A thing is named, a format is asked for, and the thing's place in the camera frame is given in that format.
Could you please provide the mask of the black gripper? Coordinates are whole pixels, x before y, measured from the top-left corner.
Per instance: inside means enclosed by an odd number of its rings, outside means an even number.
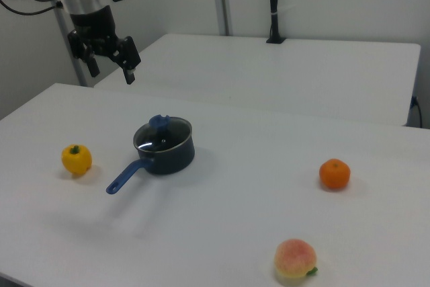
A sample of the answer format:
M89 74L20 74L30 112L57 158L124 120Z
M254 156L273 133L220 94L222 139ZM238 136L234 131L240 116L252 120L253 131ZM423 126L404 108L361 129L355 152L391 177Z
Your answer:
M122 68L128 85L135 81L134 70L141 63L141 58L131 36L116 36L116 25L110 6L93 13L70 14L75 29L67 36L72 55L82 60L95 78L100 70L96 55L111 55L111 60Z

